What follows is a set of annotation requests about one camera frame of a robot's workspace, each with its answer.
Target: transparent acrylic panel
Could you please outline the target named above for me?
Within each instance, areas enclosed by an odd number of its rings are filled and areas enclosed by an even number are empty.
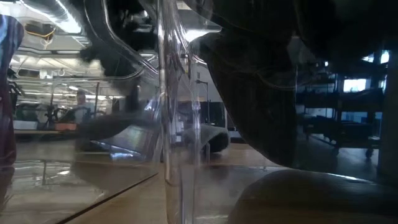
[[[160,0],[158,16],[166,84],[183,49],[208,105],[196,147],[168,149],[169,223],[397,221],[396,2]],[[212,151],[217,102],[245,144]]]
[[[0,223],[65,222],[157,173],[157,54],[96,3],[0,2]]]

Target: pipe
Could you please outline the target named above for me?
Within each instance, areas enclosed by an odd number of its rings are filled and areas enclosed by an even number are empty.
[[[63,31],[71,34],[82,32],[81,25],[70,13],[65,0],[21,0],[21,3],[36,13],[47,17]]]

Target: yellow cable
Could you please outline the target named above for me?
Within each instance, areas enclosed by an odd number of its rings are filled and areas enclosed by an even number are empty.
[[[35,32],[29,32],[28,30],[26,30],[26,26],[25,26],[24,28],[25,28],[25,31],[26,31],[28,34],[36,35],[36,36],[38,36],[38,37],[49,37],[51,34],[53,34],[53,33],[55,32],[55,29],[56,29],[56,28],[54,28],[53,31],[51,31],[50,33],[48,33],[48,34],[46,34],[46,35],[41,35],[41,34],[38,34],[38,33],[35,33]]]

